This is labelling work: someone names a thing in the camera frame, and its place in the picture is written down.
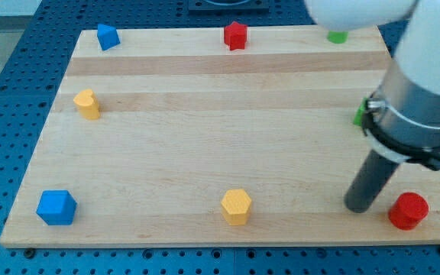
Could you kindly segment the green block behind arm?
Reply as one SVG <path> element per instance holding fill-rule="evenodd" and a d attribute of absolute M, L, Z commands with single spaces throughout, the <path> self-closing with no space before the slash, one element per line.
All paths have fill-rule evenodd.
<path fill-rule="evenodd" d="M 366 111 L 366 102 L 367 102 L 367 98 L 366 97 L 362 98 L 361 103 L 358 106 L 357 111 L 354 115 L 353 124 L 356 126 L 360 127 L 362 125 L 361 120 L 362 120 L 363 114 Z"/>

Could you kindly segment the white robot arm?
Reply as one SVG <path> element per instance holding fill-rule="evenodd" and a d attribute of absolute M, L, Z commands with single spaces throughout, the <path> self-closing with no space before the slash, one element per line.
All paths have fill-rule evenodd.
<path fill-rule="evenodd" d="M 362 166 L 395 170 L 401 163 L 440 168 L 440 1 L 309 0 L 313 21 L 349 32 L 408 21 L 386 74 L 365 102 L 362 128 L 371 152 Z"/>

